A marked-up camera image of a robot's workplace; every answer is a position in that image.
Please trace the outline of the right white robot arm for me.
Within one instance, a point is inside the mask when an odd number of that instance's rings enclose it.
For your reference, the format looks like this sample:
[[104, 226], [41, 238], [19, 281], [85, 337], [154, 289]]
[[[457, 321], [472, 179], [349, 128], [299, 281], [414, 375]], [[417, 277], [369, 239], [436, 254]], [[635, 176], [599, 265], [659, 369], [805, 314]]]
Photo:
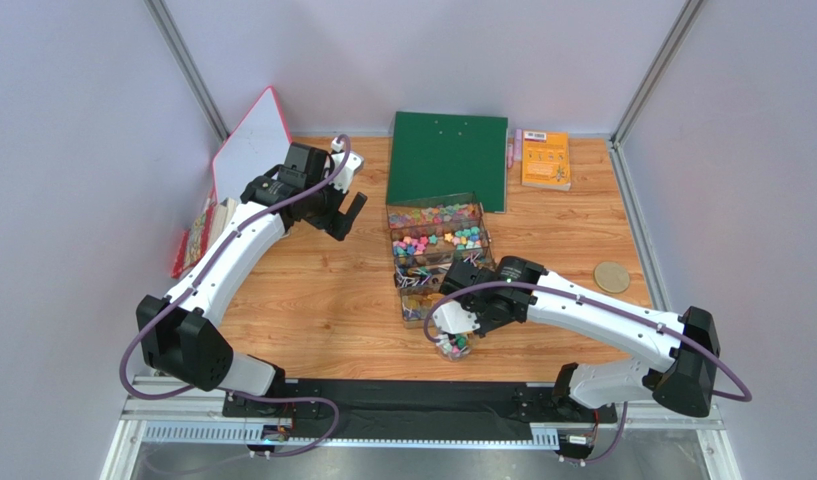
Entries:
[[600, 365], [571, 363], [555, 381], [555, 395], [589, 408], [653, 399], [688, 417], [708, 416], [720, 355], [710, 312], [684, 313], [639, 307], [581, 287], [542, 265], [506, 256], [494, 268], [469, 262], [449, 267], [441, 305], [428, 319], [439, 350], [459, 358], [458, 340], [484, 337], [512, 323], [531, 321], [563, 328], [627, 353]]

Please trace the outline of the clear box of gummy candies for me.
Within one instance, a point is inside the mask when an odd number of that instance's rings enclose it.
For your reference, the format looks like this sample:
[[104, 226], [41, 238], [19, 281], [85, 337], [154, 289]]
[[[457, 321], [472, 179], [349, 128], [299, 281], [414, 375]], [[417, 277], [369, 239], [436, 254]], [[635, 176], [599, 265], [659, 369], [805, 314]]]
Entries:
[[392, 229], [480, 219], [481, 202], [474, 193], [427, 197], [386, 206]]

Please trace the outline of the clear box of lollipops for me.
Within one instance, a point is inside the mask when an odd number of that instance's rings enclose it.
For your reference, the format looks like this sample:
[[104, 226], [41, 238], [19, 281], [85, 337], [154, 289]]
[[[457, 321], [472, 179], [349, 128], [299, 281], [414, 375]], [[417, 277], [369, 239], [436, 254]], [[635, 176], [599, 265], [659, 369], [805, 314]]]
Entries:
[[[469, 263], [474, 267], [494, 269], [496, 262], [491, 257], [468, 256], [461, 260], [462, 263]], [[410, 287], [423, 287], [439, 285], [447, 274], [451, 262], [419, 267], [399, 266], [394, 274], [394, 282], [398, 289]]]

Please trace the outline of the round wooden jar lid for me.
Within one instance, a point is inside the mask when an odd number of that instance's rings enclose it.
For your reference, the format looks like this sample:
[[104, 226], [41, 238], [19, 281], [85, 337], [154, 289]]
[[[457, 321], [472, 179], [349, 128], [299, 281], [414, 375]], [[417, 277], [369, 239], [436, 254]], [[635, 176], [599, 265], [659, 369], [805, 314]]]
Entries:
[[629, 289], [631, 276], [628, 270], [614, 261], [603, 261], [593, 269], [593, 280], [604, 292], [621, 294]]

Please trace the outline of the clear round jar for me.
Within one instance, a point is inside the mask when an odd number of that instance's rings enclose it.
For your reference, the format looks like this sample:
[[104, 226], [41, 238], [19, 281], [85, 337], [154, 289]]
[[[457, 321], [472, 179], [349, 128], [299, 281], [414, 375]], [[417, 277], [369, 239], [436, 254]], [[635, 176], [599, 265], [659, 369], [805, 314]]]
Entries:
[[439, 355], [449, 361], [460, 361], [473, 350], [472, 334], [442, 333], [436, 337], [436, 348]]

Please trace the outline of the clear box of star candies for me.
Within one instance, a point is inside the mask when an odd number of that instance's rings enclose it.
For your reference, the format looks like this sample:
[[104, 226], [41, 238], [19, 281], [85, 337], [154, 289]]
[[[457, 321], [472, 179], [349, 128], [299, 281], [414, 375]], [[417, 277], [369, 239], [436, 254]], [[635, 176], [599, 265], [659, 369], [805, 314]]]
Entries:
[[489, 233], [476, 221], [394, 228], [389, 234], [393, 256], [399, 260], [431, 261], [491, 247]]

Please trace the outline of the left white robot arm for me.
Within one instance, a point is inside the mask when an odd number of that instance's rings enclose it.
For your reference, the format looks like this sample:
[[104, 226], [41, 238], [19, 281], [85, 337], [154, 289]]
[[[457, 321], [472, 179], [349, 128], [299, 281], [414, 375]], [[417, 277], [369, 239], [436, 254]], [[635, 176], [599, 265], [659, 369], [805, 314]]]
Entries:
[[139, 303], [139, 332], [125, 350], [183, 382], [183, 390], [220, 389], [264, 396], [282, 370], [235, 351], [219, 331], [231, 300], [261, 257], [298, 222], [342, 241], [366, 203], [340, 209], [364, 160], [345, 134], [329, 150], [294, 142], [285, 160], [250, 181], [229, 224], [196, 266], [162, 297]]

